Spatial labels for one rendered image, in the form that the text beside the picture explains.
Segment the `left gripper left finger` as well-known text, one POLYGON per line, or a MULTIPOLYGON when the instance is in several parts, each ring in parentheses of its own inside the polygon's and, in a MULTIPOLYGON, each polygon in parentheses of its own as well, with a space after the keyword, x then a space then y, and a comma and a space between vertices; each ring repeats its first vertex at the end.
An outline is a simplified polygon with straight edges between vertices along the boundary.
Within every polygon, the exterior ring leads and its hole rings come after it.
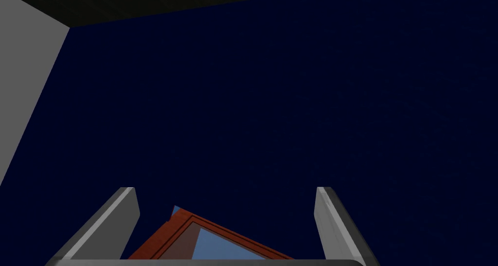
POLYGON ((53 260, 118 260, 139 220, 136 189, 118 189, 64 244, 53 260))

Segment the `brown framed window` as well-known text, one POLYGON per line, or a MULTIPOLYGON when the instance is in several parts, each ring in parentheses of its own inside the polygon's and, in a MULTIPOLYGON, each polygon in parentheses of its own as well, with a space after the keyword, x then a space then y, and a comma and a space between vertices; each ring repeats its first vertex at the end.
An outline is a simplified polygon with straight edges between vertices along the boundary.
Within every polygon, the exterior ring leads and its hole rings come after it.
POLYGON ((171 217, 130 259, 256 260, 289 259, 288 255, 175 206, 171 217))

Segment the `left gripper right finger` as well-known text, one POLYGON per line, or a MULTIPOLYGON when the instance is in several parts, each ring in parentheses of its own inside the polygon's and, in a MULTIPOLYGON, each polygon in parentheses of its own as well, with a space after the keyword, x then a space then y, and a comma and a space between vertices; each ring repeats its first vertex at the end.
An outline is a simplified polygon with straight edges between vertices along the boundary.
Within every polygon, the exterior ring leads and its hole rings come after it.
POLYGON ((331 187, 317 188, 314 219, 326 259, 372 259, 372 251, 331 187))

